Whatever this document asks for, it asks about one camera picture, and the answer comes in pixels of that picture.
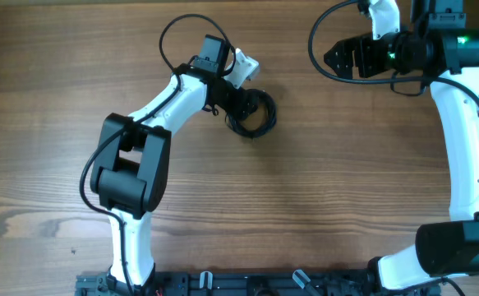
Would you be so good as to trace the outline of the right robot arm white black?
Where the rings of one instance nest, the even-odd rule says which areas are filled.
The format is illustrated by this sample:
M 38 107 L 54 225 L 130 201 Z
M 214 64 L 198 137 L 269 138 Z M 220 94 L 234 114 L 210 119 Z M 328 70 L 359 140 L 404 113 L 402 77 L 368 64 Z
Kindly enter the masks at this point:
M 358 85 L 417 82 L 440 115 L 449 163 L 449 220 L 369 264 L 367 294 L 406 294 L 479 275 L 479 28 L 460 1 L 415 1 L 404 27 L 393 1 L 360 1 L 371 32 L 340 40 L 315 68 Z

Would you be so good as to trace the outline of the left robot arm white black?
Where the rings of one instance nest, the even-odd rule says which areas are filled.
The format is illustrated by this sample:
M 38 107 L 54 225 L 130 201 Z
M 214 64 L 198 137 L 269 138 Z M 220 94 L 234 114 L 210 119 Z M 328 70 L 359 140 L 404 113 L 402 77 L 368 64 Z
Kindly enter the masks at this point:
M 260 70 L 254 58 L 207 35 L 201 51 L 175 67 L 167 86 L 143 108 L 127 116 L 112 113 L 103 123 L 99 144 L 81 180 L 99 197 L 113 235 L 113 263 L 108 289 L 121 295 L 144 295 L 154 281 L 151 251 L 152 213 L 164 195 L 171 142 L 200 111 L 243 120 L 256 109 L 259 90 L 243 88 Z

